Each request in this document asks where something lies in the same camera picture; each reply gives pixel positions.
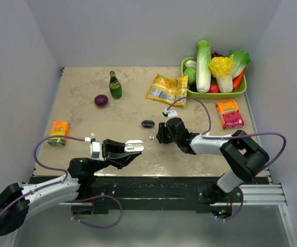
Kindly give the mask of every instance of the orange juice box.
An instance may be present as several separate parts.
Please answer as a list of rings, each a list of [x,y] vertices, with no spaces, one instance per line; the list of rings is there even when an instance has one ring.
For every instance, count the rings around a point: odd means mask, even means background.
[[[216,109],[223,129],[241,128],[245,125],[235,100],[218,102]]]
[[[54,122],[52,124],[50,135],[67,135],[70,129],[68,122]],[[48,140],[51,146],[65,146],[66,139],[63,137],[55,137]]]

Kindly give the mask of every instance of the tomato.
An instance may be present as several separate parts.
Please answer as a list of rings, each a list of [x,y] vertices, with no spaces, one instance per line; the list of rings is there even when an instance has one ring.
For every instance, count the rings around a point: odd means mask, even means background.
[[[208,93],[219,93],[219,87],[217,84],[211,84]]]

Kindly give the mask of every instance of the marble tabletop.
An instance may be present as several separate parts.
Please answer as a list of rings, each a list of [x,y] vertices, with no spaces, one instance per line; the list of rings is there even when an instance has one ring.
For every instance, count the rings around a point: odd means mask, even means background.
[[[109,71],[114,70],[122,85],[122,97],[112,99],[109,92]],[[122,170],[107,167],[97,175],[122,176],[220,176],[230,169],[221,156],[210,154],[190,155],[181,152],[175,144],[163,145],[149,140],[155,136],[159,122],[165,121],[162,111],[169,105],[146,99],[157,74],[169,78],[181,76],[179,67],[66,67],[48,121],[46,136],[54,121],[70,123],[69,135],[75,137],[95,137],[97,141],[112,139],[144,141],[144,151]],[[94,98],[105,94],[109,103],[104,108],[94,104]],[[237,97],[241,114],[245,121],[242,130],[253,133],[248,105],[244,95]],[[210,135],[234,133],[223,130],[219,122],[215,104],[219,100],[202,100],[206,104],[212,120]],[[186,106],[174,107],[190,132],[203,132],[208,128],[208,118],[204,108],[196,101],[187,100]],[[145,129],[143,120],[153,120],[155,127]],[[48,166],[68,168],[74,157],[89,157],[89,144],[67,140],[65,147],[52,147],[43,143],[40,161]],[[61,175],[61,172],[37,167],[34,175]]]

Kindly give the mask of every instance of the vegetable basket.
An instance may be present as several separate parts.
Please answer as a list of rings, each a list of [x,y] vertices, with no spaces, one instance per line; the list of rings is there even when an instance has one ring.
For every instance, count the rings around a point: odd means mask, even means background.
[[[196,61],[196,58],[185,58],[182,63],[181,63],[181,76],[183,76],[184,70],[185,70],[185,63],[189,60]],[[230,93],[198,93],[198,92],[193,92],[189,89],[187,89],[188,93],[187,96],[191,96],[194,98],[198,99],[233,99],[240,94],[243,94],[247,89],[247,81],[246,81],[246,76],[243,76],[243,79],[240,83],[240,86],[236,89],[233,90]]]

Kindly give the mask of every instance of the purple onion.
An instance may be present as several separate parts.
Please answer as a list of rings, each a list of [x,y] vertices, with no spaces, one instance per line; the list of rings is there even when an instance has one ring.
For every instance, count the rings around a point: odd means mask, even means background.
[[[108,103],[108,97],[104,94],[97,95],[94,99],[95,105],[98,107],[104,107]]]

